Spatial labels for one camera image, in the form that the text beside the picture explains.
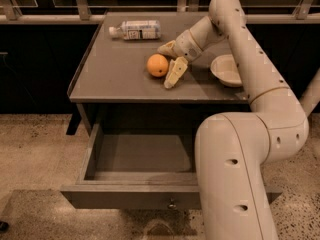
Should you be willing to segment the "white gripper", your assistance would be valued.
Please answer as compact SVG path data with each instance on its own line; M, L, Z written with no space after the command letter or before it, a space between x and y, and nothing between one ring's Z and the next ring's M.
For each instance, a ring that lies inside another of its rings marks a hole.
M190 30L185 30L176 40L167 42L157 49L159 54L171 58L168 73L164 81L166 89L173 88L192 62L201 56L203 50L197 45Z

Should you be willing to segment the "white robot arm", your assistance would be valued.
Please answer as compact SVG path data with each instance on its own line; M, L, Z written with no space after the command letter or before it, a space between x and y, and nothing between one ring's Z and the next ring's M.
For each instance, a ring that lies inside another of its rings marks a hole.
M159 47L171 57L165 87L210 45L226 39L250 109L205 119L195 165L207 240L278 240L261 176L264 163L287 159L305 144L317 100L297 99L246 26L239 0L211 0L209 13Z

